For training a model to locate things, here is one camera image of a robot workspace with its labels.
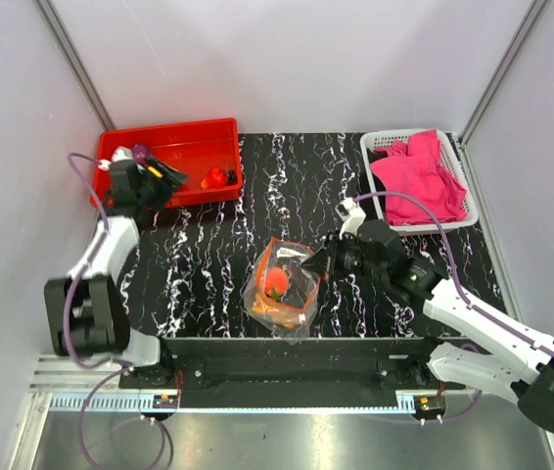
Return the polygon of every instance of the white bracket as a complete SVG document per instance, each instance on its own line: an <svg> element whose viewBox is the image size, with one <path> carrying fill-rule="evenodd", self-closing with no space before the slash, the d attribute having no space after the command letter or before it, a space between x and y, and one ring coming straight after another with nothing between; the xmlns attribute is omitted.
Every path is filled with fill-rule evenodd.
<svg viewBox="0 0 554 470"><path fill-rule="evenodd" d="M425 301L425 315L459 331L473 340L489 353L501 360L503 365L510 367L512 374L525 383L531 384L538 376L536 367L549 362L551 357L535 348L543 345L554 352L554 338L529 326L519 323L505 313L467 293L473 306L479 306L511 328L530 337L534 343L528 345L512 333L504 330L489 319L469 308L462 301L453 281L442 280L432 291L434 297Z"/></svg>
<svg viewBox="0 0 554 470"><path fill-rule="evenodd" d="M112 155L112 162L120 162L122 160L133 160L133 152L126 147L117 147Z"/></svg>
<svg viewBox="0 0 554 470"><path fill-rule="evenodd" d="M427 365L442 382L465 384L514 404L518 401L510 384L519 377L493 355L465 351L444 343L432 352Z"/></svg>
<svg viewBox="0 0 554 470"><path fill-rule="evenodd" d="M135 367L156 365L160 362L160 339L156 336L145 335L131 328L129 344L117 357L132 363Z"/></svg>
<svg viewBox="0 0 554 470"><path fill-rule="evenodd" d="M343 226L340 229L340 238L342 240L345 233L357 233L357 229L360 227L366 219L366 212L359 206L353 198L346 198L344 201L338 204L336 212L343 220Z"/></svg>

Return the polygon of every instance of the red toy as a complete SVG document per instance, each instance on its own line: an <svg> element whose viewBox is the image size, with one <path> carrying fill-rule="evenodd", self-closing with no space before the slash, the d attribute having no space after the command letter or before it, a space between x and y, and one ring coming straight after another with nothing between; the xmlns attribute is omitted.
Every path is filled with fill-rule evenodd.
<svg viewBox="0 0 554 470"><path fill-rule="evenodd" d="M203 189L224 188L227 184L229 184L227 173L220 166L215 166L208 171L208 175L201 182L201 187Z"/></svg>
<svg viewBox="0 0 554 470"><path fill-rule="evenodd" d="M110 160L119 146L131 148L136 142L147 145L151 155L162 164L188 175L186 183L166 204L168 208L235 201L240 197L244 177L235 119L109 130L101 134L97 158ZM201 181L214 166L233 170L235 178L230 178L226 186L204 189ZM97 167L93 183L103 201L112 185L110 175Z"/></svg>
<svg viewBox="0 0 554 470"><path fill-rule="evenodd" d="M264 281L264 294L272 298L274 301L279 301L288 290L288 274L280 267L271 267L266 273Z"/></svg>

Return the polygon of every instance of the purple ball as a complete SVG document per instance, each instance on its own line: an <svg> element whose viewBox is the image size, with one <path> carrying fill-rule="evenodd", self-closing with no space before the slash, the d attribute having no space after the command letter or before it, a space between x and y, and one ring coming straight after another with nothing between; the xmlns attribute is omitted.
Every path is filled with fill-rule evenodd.
<svg viewBox="0 0 554 470"><path fill-rule="evenodd" d="M146 165L147 158L151 155L151 149L146 144L135 144L131 147L131 152L133 152L133 160L140 165Z"/></svg>

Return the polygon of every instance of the orange toy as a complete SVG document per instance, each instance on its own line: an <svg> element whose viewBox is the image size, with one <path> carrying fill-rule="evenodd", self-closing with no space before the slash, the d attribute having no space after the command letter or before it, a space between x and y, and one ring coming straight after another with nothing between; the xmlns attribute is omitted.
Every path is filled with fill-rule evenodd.
<svg viewBox="0 0 554 470"><path fill-rule="evenodd" d="M264 294L268 297L279 300L288 290L288 274L281 267L271 267L266 273L264 280Z"/></svg>

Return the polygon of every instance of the pink cloth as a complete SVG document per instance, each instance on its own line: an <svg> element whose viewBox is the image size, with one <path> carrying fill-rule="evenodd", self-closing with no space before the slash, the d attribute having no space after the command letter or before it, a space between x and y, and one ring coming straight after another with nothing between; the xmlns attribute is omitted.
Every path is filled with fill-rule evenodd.
<svg viewBox="0 0 554 470"><path fill-rule="evenodd" d="M441 222L463 220L462 203L466 190L440 164L440 142L435 130L412 135L407 144L394 141L391 147L375 149L388 156L371 164L371 171L386 189L417 199ZM427 214L397 197L386 198L386 219L391 225L431 223Z"/></svg>

